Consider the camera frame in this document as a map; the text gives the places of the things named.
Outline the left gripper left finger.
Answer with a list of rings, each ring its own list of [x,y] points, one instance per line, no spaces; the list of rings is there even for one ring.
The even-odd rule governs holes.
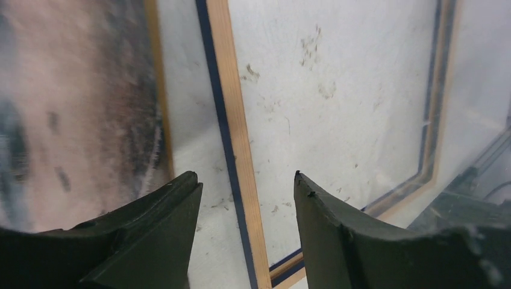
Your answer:
[[[203,184],[187,171],[69,230],[1,230],[2,288],[184,288]]]

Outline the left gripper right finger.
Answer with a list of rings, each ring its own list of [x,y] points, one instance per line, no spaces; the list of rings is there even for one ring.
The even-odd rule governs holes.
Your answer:
[[[509,288],[510,227],[417,233],[375,219],[296,172],[309,288]]]

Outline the beach landscape photo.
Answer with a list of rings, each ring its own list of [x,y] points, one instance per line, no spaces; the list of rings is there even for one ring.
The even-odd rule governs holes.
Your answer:
[[[68,229],[169,180],[145,1],[1,2],[1,226]]]

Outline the clear acrylic sheet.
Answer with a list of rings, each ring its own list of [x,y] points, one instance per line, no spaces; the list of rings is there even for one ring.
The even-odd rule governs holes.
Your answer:
[[[437,1],[230,1],[270,263],[300,246],[293,177],[363,208],[417,174]],[[510,2],[460,1],[433,188],[506,127]]]

